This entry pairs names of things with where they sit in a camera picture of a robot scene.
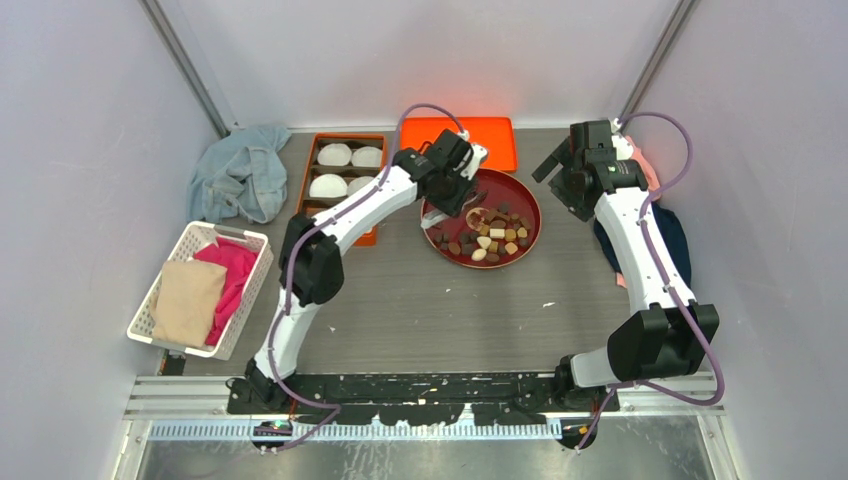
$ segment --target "wire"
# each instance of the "wire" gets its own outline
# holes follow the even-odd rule
[[[331,225],[331,224],[337,222],[343,216],[350,213],[354,208],[356,208],[359,205],[361,205],[362,203],[364,203],[366,200],[371,198],[374,194],[376,194],[380,190],[380,188],[383,186],[383,184],[389,178],[389,171],[392,169],[392,166],[393,166],[392,164],[394,162],[394,154],[397,151],[398,143],[400,142],[400,130],[403,126],[403,122],[404,122],[404,120],[406,120],[406,117],[410,113],[412,113],[413,110],[417,110],[419,108],[429,108],[429,109],[436,110],[436,111],[439,111],[439,112],[447,115],[448,117],[450,117],[451,120],[453,120],[453,122],[456,124],[457,128],[459,128],[460,132],[465,132],[465,128],[462,126],[462,123],[459,121],[459,119],[456,118],[452,113],[448,112],[447,110],[445,110],[444,108],[442,108],[438,105],[434,105],[432,103],[416,103],[416,104],[410,106],[409,108],[407,108],[401,114],[400,118],[398,119],[397,126],[395,127],[394,136],[392,137],[391,148],[389,149],[389,153],[388,153],[389,163],[388,163],[388,165],[386,165],[385,168],[383,168],[383,171],[380,173],[380,179],[377,182],[377,185],[372,187],[371,190],[368,191],[368,193],[366,193],[365,195],[360,197],[358,200],[356,200],[355,202],[353,202],[350,205],[348,205],[347,207],[345,207],[341,212],[337,213],[335,217],[331,217],[331,218],[327,219],[326,221],[312,227],[303,236],[301,236],[297,240],[297,242],[295,242],[294,247],[292,248],[291,254],[289,256],[288,265],[286,265],[285,301],[283,303],[283,308],[280,310],[279,314],[277,314],[276,318],[274,318],[274,321],[271,324],[271,331],[268,334],[268,349],[267,349],[268,350],[268,364],[271,366],[271,373],[274,376],[274,381],[290,397],[292,397],[294,400],[296,400],[296,401],[298,401],[298,402],[300,402],[304,405],[308,405],[310,407],[320,408],[320,409],[324,409],[324,410],[331,410],[331,412],[329,413],[329,415],[324,417],[320,422],[318,422],[317,425],[315,425],[308,432],[306,432],[303,436],[298,437],[298,438],[292,440],[291,442],[286,443],[282,447],[277,448],[278,452],[294,448],[294,447],[300,445],[301,443],[303,443],[307,438],[314,435],[321,427],[330,423],[330,421],[332,421],[333,418],[335,418],[341,412],[341,409],[342,409],[342,406],[339,405],[339,404],[336,404],[336,403],[315,402],[315,401],[309,400],[307,398],[304,398],[304,397],[298,395],[291,388],[289,388],[289,386],[286,385],[285,382],[283,381],[283,379],[280,377],[280,372],[277,370],[277,363],[274,361],[274,338],[276,337],[277,328],[282,323],[283,318],[286,315],[289,315],[291,313],[291,306],[292,306],[291,305],[291,296],[292,296],[292,284],[294,282],[295,259],[297,259],[297,255],[300,252],[300,249],[303,247],[303,245],[306,243],[306,241],[309,240],[310,237],[312,237],[313,235],[315,235],[316,233],[321,231],[321,229],[323,229],[324,227],[327,227],[328,225]]]
[[[671,179],[671,181],[666,182],[660,188],[654,190],[653,192],[649,192],[648,196],[645,198],[645,201],[642,202],[641,208],[639,208],[639,218],[641,219],[639,224],[642,229],[642,237],[645,239],[645,245],[648,247],[648,251],[651,254],[651,258],[654,260],[654,265],[657,266],[657,270],[659,270],[660,277],[663,280],[663,284],[670,285],[671,277],[668,275],[668,271],[665,268],[665,265],[662,262],[662,259],[657,252],[656,245],[654,244],[653,238],[651,238],[651,233],[648,230],[648,222],[645,221],[645,214],[648,212],[648,207],[651,206],[651,203],[660,197],[666,190],[677,185],[678,182],[689,172],[689,169],[692,167],[692,158],[694,156],[694,151],[692,147],[692,137],[689,136],[689,132],[680,124],[677,120],[675,120],[670,115],[666,115],[664,113],[659,112],[639,112],[633,113],[630,115],[625,115],[624,117],[619,119],[622,128],[624,125],[630,120],[637,117],[656,117],[661,118],[672,125],[674,125],[677,130],[683,135],[683,140],[686,142],[686,161],[683,163],[683,168],[680,169],[680,172]],[[683,402],[689,403],[691,405],[697,405],[701,407],[708,407],[710,405],[717,404],[721,398],[724,396],[725,390],[725,382],[724,382],[724,372],[721,370],[721,365],[718,362],[718,358],[715,355],[712,347],[710,346],[710,342],[707,340],[707,337],[704,336],[704,332],[701,331],[701,328],[698,326],[698,323],[695,321],[695,318],[689,313],[688,306],[683,302],[683,299],[680,298],[680,295],[677,293],[677,290],[673,286],[668,287],[668,293],[671,295],[672,300],[677,305],[677,308],[680,310],[680,313],[683,314],[683,318],[686,320],[686,323],[689,325],[689,328],[692,330],[692,333],[695,335],[695,338],[698,340],[698,343],[701,345],[701,348],[704,349],[704,353],[707,356],[707,360],[710,362],[710,366],[713,369],[713,374],[715,374],[716,379],[716,390],[712,397],[708,399],[697,399],[688,397],[683,395],[682,393],[675,392],[674,390],[670,390],[661,385],[657,385],[648,380],[638,380],[636,382],[625,382],[610,385],[610,392],[607,394],[604,402],[601,404],[601,408],[595,414],[595,418],[592,421],[592,425],[589,427],[589,431],[587,431],[583,438],[580,440],[580,443],[577,445],[577,453],[580,453],[580,448],[588,440],[589,436],[592,434],[592,431],[597,427],[598,421],[601,418],[601,412],[603,412],[604,407],[606,406],[607,401],[614,395],[615,391],[619,388],[626,388],[632,386],[634,383],[638,383],[640,385],[645,385],[646,387],[653,388],[658,392],[662,392],[666,395],[669,395],[673,398],[681,400]]]
[[[589,440],[589,436],[592,435],[592,432],[595,430],[595,427],[598,426],[598,422],[601,420],[601,412],[603,412],[604,409],[607,408],[607,403],[609,403],[612,396],[615,395],[616,390],[616,387],[610,388],[609,393],[607,393],[607,396],[604,397],[604,401],[601,402],[601,406],[598,407],[598,411],[595,413],[595,418],[592,419],[592,424],[589,425],[589,430],[587,430],[586,433],[583,434],[583,438],[580,439],[580,442],[577,444],[577,447],[574,448],[578,455],[580,455],[580,449],[582,449],[583,445],[585,445],[586,442]]]

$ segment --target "dark blue cloth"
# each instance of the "dark blue cloth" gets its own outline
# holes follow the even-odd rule
[[[665,248],[668,249],[668,254],[671,256],[671,261],[677,267],[677,273],[680,278],[686,282],[686,285],[692,286],[692,262],[689,260],[689,244],[686,242],[686,234],[683,232],[683,226],[677,215],[667,208],[662,208],[657,202],[651,204],[654,209],[654,219],[657,222],[657,228],[665,242]],[[601,226],[598,220],[595,220],[593,226],[595,236],[601,243],[601,250],[604,251],[604,256],[610,262],[610,266],[616,273],[621,273],[621,265],[618,263],[618,258],[615,256],[615,250],[612,248],[612,242],[609,235]]]

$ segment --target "white candy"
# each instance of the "white candy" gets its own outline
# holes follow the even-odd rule
[[[344,143],[331,143],[318,152],[318,163],[331,167],[342,167],[350,163],[350,147]]]
[[[374,180],[374,177],[359,177],[351,180],[350,184],[347,186],[347,196],[351,196],[354,193],[358,192],[365,185],[371,183],[371,180]]]
[[[353,152],[351,163],[354,167],[379,168],[383,163],[383,151],[375,147],[362,147]]]
[[[328,173],[315,177],[309,185],[309,196],[317,198],[339,198],[347,195],[347,182],[344,178]]]

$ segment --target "red round tray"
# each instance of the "red round tray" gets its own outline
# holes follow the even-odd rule
[[[527,255],[536,244],[536,239],[539,238],[539,232],[542,228],[542,213],[539,209],[539,203],[536,202],[536,197],[530,193],[530,190],[512,175],[497,170],[481,168],[477,171],[476,178],[478,181],[477,191],[488,192],[486,199],[477,207],[470,209],[468,212],[463,212],[459,218],[448,218],[435,227],[428,228],[424,231],[424,236],[437,252],[451,262],[469,268],[479,269],[504,267]],[[471,232],[474,226],[476,226],[476,219],[485,215],[489,209],[498,208],[503,202],[509,203],[510,214],[517,213],[532,223],[532,228],[527,236],[530,240],[530,245],[520,248],[514,255],[501,255],[501,259],[497,263],[489,263],[486,260],[475,262],[471,260],[470,255],[453,255],[447,250],[441,250],[433,241],[433,237],[437,234],[447,233],[450,236],[451,242],[459,242],[460,234]],[[421,205],[421,216],[423,217],[431,210],[433,210],[433,206],[426,201],[423,202]]]

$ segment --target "light blue cloth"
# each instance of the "light blue cloth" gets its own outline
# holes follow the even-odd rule
[[[188,185],[189,221],[273,220],[286,199],[286,168],[277,152],[289,137],[285,127],[250,127],[207,148]]]

